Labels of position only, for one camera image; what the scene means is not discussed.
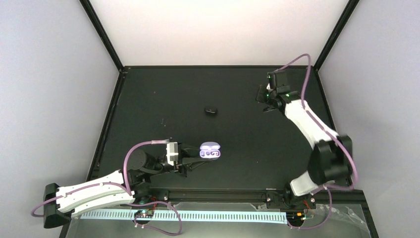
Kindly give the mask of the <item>lavender earbud charging case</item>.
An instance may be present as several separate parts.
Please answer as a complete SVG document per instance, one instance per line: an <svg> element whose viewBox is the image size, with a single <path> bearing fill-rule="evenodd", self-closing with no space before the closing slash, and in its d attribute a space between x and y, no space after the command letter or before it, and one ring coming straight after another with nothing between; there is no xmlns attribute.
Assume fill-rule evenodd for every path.
<svg viewBox="0 0 420 238"><path fill-rule="evenodd" d="M204 142L200 145L200 157L203 159L216 160L221 156L221 146L217 142Z"/></svg>

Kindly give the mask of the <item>black earbud charging case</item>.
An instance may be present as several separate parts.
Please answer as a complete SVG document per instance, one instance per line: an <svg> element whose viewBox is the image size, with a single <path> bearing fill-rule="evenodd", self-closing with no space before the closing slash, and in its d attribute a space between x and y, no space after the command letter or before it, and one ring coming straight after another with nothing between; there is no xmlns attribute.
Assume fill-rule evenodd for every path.
<svg viewBox="0 0 420 238"><path fill-rule="evenodd" d="M204 111L208 115L216 115L218 113L218 109L212 106L205 106Z"/></svg>

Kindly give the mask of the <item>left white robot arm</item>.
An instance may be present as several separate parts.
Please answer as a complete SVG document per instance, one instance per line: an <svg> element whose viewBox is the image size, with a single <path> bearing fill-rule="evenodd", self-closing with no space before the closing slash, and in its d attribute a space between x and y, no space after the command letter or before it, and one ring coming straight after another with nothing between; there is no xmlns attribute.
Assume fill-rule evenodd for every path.
<svg viewBox="0 0 420 238"><path fill-rule="evenodd" d="M152 176L179 173L186 176L196 164L220 157L221 146L204 142L199 147L167 140L152 140L134 145L126 154L121 169L77 185L46 185L41 204L43 226L61 227L86 212L115 205L134 203L155 208L167 195L150 191Z"/></svg>

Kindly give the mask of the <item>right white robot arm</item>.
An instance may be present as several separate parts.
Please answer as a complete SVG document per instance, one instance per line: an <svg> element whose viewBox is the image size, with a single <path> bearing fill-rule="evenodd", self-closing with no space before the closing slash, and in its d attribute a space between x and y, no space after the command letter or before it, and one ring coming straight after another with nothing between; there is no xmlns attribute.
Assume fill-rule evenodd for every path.
<svg viewBox="0 0 420 238"><path fill-rule="evenodd" d="M295 124L312 148L306 171L286 184L283 203L294 208L310 194L349 178L355 173L352 141L328 127L311 110L298 91L293 91L284 71L269 72L268 85L261 85L256 101L267 105L264 112L278 110Z"/></svg>

